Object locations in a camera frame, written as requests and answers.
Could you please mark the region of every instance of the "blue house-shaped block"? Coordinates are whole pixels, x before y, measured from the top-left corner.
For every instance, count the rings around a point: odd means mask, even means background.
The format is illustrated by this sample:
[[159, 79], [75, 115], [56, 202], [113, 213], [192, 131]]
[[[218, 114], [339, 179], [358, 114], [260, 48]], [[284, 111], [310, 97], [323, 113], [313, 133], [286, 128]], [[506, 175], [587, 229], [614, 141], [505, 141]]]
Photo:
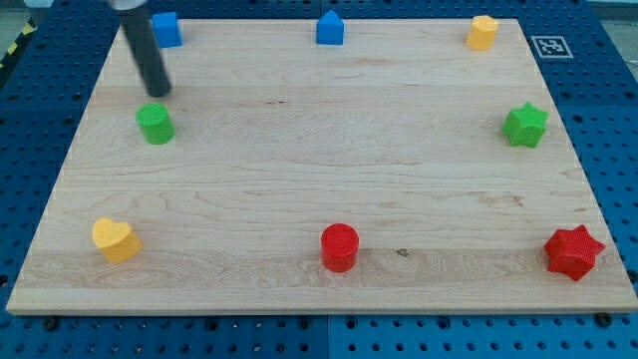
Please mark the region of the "blue house-shaped block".
[[153, 15], [153, 31], [160, 48], [181, 46], [181, 35], [174, 12]]
[[317, 21], [317, 44], [343, 45], [343, 20], [334, 10]]

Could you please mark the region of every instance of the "wood grain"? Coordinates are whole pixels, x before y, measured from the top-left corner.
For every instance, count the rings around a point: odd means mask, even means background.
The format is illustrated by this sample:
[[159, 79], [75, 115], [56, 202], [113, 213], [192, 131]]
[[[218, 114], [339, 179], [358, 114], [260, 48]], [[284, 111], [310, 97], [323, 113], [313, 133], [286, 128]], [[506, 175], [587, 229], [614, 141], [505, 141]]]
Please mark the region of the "wood grain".
[[[176, 134], [144, 141], [148, 98], [119, 34], [29, 250], [18, 315], [581, 313], [638, 303], [526, 42], [492, 50], [469, 20], [182, 21], [162, 50]], [[511, 148], [511, 108], [548, 110], [539, 147]], [[144, 243], [106, 262], [100, 216]], [[354, 225], [359, 260], [332, 273], [321, 231]], [[580, 282], [542, 245], [587, 224], [607, 245]]]

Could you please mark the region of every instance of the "yellow hexagon block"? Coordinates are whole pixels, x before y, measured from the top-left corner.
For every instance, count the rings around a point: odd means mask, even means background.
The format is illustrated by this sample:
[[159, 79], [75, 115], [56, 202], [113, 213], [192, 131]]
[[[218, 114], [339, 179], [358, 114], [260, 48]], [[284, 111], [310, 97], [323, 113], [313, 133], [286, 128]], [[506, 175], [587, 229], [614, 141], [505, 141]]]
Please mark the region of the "yellow hexagon block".
[[93, 224], [93, 242], [110, 263], [121, 263], [142, 249], [142, 242], [126, 222], [102, 217]]
[[474, 16], [466, 44], [475, 50], [489, 50], [498, 31], [498, 21], [488, 15]]

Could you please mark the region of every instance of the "toy block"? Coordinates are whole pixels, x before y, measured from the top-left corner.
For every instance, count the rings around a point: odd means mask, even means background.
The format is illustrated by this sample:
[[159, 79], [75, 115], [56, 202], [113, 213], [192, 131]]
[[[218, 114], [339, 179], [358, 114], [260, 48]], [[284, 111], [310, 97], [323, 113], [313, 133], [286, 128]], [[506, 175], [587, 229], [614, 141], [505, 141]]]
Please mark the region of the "toy block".
[[128, 223], [115, 223], [107, 217], [93, 224], [93, 242], [113, 264], [131, 259], [142, 249], [140, 238]]
[[151, 145], [165, 144], [174, 135], [168, 110], [162, 104], [150, 103], [142, 106], [136, 113], [136, 119], [144, 138]]
[[317, 44], [343, 45], [343, 20], [334, 10], [328, 11], [317, 21]]
[[160, 48], [181, 46], [181, 35], [179, 34], [176, 13], [154, 14], [153, 31], [156, 33]]
[[502, 126], [509, 145], [536, 148], [545, 133], [547, 117], [549, 117], [548, 112], [537, 109], [531, 103], [526, 103], [520, 109], [511, 110]]
[[489, 50], [498, 31], [498, 21], [488, 15], [474, 16], [466, 44], [475, 50]]
[[547, 270], [561, 272], [578, 281], [596, 265], [596, 254], [605, 245], [594, 239], [584, 225], [559, 229], [543, 247], [549, 256]]
[[321, 235], [321, 260], [334, 272], [350, 270], [357, 262], [359, 235], [348, 224], [328, 226]]

